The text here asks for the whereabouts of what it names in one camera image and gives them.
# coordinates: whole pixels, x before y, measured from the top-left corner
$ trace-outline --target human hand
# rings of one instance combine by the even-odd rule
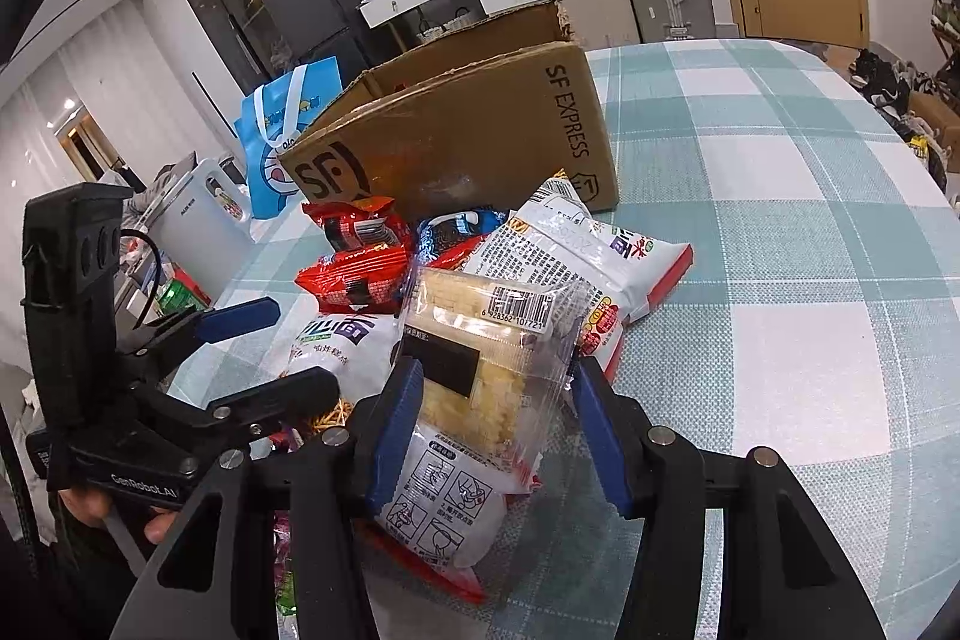
[[[70,511],[70,514],[83,525],[99,528],[104,525],[104,518],[107,518],[109,511],[113,506],[113,501],[109,494],[94,488],[92,486],[75,486],[73,488],[64,488],[56,492],[59,498],[64,501],[64,507]],[[176,521],[176,512],[162,509],[162,507],[151,507],[157,514],[143,528],[144,536],[154,545],[159,545],[165,538],[167,531]]]

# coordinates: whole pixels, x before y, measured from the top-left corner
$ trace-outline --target blue gift bag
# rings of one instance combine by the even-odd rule
[[[253,218],[276,218],[298,192],[277,156],[340,94],[343,86],[336,58],[297,66],[289,74],[261,85],[243,99],[234,122],[247,155],[247,184]]]

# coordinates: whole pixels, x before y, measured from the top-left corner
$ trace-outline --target white curtain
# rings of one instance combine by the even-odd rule
[[[24,83],[0,109],[0,360],[30,372],[23,325],[23,208],[34,196],[80,182],[80,172],[56,141],[54,129]]]
[[[192,151],[198,160],[224,151],[133,1],[120,1],[93,20],[61,47],[59,58],[80,101],[144,183]]]

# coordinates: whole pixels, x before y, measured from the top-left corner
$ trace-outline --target checkered tablecloth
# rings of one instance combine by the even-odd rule
[[[620,205],[600,215],[695,262],[628,330],[616,390],[701,448],[781,453],[890,638],[915,638],[960,578],[960,223],[883,119],[785,44],[642,44],[590,56]],[[272,379],[315,311],[296,271],[328,251],[296,208],[221,304],[275,296],[277,328],[208,347],[195,404]],[[560,420],[544,488],[514,507],[462,605],[365,552],[385,637],[611,638],[640,523],[604,502]],[[700,634],[714,637],[722,519],[707,520]]]

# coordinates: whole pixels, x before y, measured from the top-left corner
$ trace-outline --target table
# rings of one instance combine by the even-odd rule
[[[695,251],[628,330],[616,390],[701,448],[778,450],[888,636],[916,637],[960,578],[960,221],[880,115],[808,53],[691,41],[589,60],[621,189],[601,218]],[[221,303],[269,293],[284,319],[200,351],[174,393],[203,405],[275,376],[313,314],[290,281],[326,249],[296,207],[277,218]],[[569,420],[539,474],[476,568],[480,608],[363,551],[384,637],[613,637],[640,523],[604,502]],[[710,511],[702,637],[716,632],[721,521]]]

